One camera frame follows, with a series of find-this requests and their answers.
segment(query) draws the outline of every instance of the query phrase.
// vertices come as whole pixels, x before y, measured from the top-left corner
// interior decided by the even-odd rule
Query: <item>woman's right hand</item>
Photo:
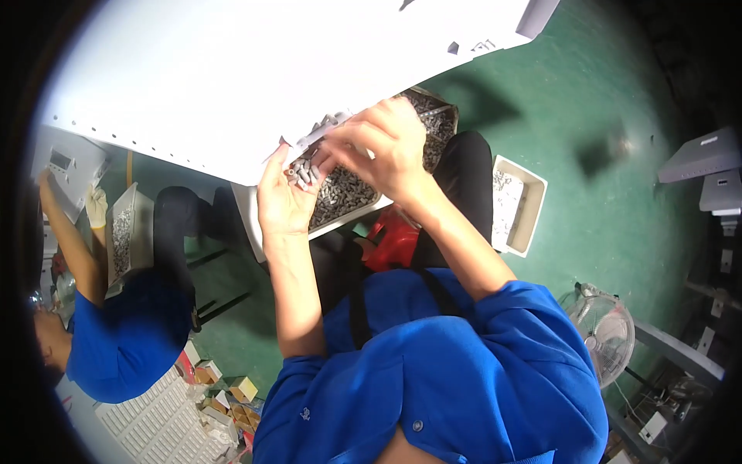
[[[404,207],[433,181],[422,165],[424,144],[425,127],[410,102],[400,97],[382,100],[325,134],[321,148]],[[372,151],[374,159],[354,146]]]

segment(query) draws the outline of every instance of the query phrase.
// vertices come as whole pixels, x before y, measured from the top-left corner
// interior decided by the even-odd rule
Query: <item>gray plastic part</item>
[[[559,0],[531,0],[515,31],[529,39],[535,39],[544,30],[558,4]]]
[[[737,134],[731,127],[685,142],[660,168],[661,183],[677,182],[742,166]]]
[[[698,207],[701,211],[741,208],[742,182],[739,169],[706,176],[703,179]]]

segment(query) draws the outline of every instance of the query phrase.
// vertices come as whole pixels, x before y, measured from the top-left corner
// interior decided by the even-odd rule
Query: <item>white plastic panel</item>
[[[137,398],[100,403],[96,415],[136,463],[211,463],[226,447],[206,436],[188,385],[171,367]]]
[[[255,185],[281,136],[529,42],[515,32],[527,3],[110,0],[39,122]]]

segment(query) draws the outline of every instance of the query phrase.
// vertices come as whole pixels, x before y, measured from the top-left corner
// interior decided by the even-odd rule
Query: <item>blue work shirt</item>
[[[355,350],[345,298],[324,318],[328,358],[285,359],[255,434],[255,463],[372,463],[401,426],[446,463],[597,463],[608,420],[579,333],[549,291],[514,281],[476,303],[430,269],[364,281],[373,337]]]
[[[191,327],[186,296],[152,269],[133,277],[103,308],[76,291],[65,372],[96,401],[136,398],[172,367]]]

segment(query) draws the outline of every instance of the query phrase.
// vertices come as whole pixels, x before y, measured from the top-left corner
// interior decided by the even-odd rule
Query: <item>green epoxy floor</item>
[[[657,170],[682,144],[682,125],[639,27],[618,7],[562,0],[532,43],[499,50],[421,84],[458,105],[459,130],[482,132],[500,154],[548,181],[527,258],[503,255],[516,275],[560,298],[575,281],[616,293],[633,317],[679,335],[692,305],[683,291],[703,246],[700,183],[661,186]],[[123,192],[125,155],[104,179]],[[153,199],[184,185],[211,201],[222,180],[136,155],[134,180]],[[218,244],[189,241],[197,258]],[[268,278],[245,250],[194,272],[199,305],[254,295],[194,340],[224,375],[248,375],[265,398],[281,367]],[[659,359],[637,346],[631,367]],[[637,383],[623,374],[627,394]],[[605,390],[611,402],[615,388]]]

